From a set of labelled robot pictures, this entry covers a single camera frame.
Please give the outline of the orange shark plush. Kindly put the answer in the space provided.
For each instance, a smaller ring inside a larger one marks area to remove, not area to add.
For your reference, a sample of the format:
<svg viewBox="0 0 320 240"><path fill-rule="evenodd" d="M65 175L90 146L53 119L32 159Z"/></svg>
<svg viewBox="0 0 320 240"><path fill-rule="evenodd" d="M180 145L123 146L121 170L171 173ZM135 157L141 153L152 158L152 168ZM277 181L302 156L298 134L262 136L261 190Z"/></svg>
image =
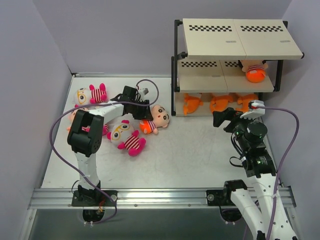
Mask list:
<svg viewBox="0 0 320 240"><path fill-rule="evenodd" d="M183 114L191 114L195 112L199 106L204 103L201 100L202 93L184 93Z"/></svg>
<svg viewBox="0 0 320 240"><path fill-rule="evenodd" d="M209 103L209 108L211 113L213 112L223 112L229 103L232 103L234 98L230 94L217 94L211 93L211 100Z"/></svg>
<svg viewBox="0 0 320 240"><path fill-rule="evenodd" d="M241 107L237 107L236 110L240 112L248 112L249 111L249 102L258 100L258 96L254 93L238 95L237 104L241 105Z"/></svg>

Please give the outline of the orange shark plush back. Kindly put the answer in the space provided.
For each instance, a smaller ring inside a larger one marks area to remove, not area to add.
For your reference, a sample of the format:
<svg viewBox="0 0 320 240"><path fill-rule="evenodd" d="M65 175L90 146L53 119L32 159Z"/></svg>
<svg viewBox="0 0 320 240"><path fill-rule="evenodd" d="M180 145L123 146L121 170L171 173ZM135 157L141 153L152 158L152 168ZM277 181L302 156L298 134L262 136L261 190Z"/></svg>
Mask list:
<svg viewBox="0 0 320 240"><path fill-rule="evenodd" d="M191 114L195 112L199 106L204 103L201 100L202 93L184 93L183 114Z"/></svg>

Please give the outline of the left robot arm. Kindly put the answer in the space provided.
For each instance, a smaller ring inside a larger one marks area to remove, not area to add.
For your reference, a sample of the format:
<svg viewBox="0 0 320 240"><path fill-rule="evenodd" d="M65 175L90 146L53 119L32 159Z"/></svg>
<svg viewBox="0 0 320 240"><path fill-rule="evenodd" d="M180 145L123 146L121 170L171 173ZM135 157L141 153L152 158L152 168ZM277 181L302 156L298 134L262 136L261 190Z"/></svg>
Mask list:
<svg viewBox="0 0 320 240"><path fill-rule="evenodd" d="M125 86L122 93L108 102L94 103L93 109L77 110L67 143L77 160L79 182L73 193L73 207L95 207L109 195L101 189L97 173L97 152L102 144L103 126L131 114L135 120L152 120L151 102L146 99L147 88Z"/></svg>

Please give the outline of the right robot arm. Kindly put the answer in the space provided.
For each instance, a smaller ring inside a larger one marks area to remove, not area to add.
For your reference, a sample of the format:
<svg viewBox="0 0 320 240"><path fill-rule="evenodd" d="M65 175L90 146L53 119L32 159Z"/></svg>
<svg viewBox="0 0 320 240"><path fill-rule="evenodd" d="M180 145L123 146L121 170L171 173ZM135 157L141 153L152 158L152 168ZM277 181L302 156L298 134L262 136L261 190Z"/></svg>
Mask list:
<svg viewBox="0 0 320 240"><path fill-rule="evenodd" d="M252 199L243 180L226 181L221 197L226 204L237 207L253 239L296 240L298 235L291 226L278 190L280 168L275 167L264 143L268 129L252 115L258 110L257 106L249 112L228 107L212 113L216 128L229 121L224 131L231 134L231 142L239 153L257 201Z"/></svg>

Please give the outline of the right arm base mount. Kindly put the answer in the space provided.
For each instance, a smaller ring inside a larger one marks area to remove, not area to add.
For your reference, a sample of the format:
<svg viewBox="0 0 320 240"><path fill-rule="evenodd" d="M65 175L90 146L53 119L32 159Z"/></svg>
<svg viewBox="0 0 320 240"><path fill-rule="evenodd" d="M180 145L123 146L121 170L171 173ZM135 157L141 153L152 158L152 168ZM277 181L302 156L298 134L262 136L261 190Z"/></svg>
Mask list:
<svg viewBox="0 0 320 240"><path fill-rule="evenodd" d="M208 206L223 206L225 197L222 189L208 189L206 190L206 201Z"/></svg>

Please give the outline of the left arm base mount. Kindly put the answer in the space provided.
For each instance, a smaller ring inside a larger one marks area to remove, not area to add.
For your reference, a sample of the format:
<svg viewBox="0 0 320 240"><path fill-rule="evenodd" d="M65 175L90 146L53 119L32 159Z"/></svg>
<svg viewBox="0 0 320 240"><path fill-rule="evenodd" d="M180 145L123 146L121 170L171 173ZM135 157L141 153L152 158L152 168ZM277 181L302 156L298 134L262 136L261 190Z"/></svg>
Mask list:
<svg viewBox="0 0 320 240"><path fill-rule="evenodd" d="M71 205L73 207L114 207L115 204L106 196L110 196L116 203L118 192L116 190L103 190L104 194L97 189L85 189L78 185L73 192Z"/></svg>

